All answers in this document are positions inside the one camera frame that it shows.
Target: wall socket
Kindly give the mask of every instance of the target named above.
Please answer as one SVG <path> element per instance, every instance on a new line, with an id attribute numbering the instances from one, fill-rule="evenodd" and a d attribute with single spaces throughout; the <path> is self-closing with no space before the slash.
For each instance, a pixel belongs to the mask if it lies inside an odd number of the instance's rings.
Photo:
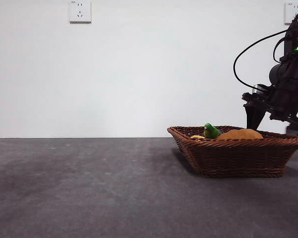
<path id="1" fill-rule="evenodd" d="M 70 23 L 91 23 L 91 0 L 70 1 Z"/>
<path id="2" fill-rule="evenodd" d="M 298 13 L 298 1 L 285 3 L 285 24 L 291 24 L 292 20 Z"/>

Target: gray carpet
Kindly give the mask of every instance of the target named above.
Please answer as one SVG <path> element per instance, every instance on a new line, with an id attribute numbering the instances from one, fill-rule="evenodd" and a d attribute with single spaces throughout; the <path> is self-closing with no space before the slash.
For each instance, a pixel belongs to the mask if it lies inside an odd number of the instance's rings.
<path id="1" fill-rule="evenodd" d="M 172 138 L 0 139 L 0 238 L 298 238 L 282 178 L 202 178 Z"/>

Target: green vegetable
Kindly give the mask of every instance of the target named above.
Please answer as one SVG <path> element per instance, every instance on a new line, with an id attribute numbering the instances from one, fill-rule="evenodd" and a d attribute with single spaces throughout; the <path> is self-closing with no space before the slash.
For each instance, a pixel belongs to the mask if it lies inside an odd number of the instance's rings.
<path id="1" fill-rule="evenodd" d="M 204 125 L 204 136 L 210 139 L 215 139 L 220 135 L 220 131 L 210 123 Z"/>

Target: wicker basket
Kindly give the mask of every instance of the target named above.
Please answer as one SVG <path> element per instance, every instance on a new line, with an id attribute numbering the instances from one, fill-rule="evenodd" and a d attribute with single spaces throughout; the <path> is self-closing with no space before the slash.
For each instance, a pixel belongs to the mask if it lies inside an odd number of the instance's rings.
<path id="1" fill-rule="evenodd" d="M 217 126 L 222 132 L 241 129 Z M 281 177 L 286 163 L 298 149 L 298 136 L 258 131 L 263 139 L 191 139 L 204 127 L 174 126 L 167 129 L 192 168 L 210 178 Z"/>

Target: orange bread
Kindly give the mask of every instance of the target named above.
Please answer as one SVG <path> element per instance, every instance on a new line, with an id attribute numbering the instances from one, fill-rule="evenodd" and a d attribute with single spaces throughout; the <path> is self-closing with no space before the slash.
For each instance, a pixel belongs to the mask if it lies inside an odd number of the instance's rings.
<path id="1" fill-rule="evenodd" d="M 230 130 L 217 137 L 217 140 L 221 139 L 261 139 L 263 136 L 252 129 Z"/>

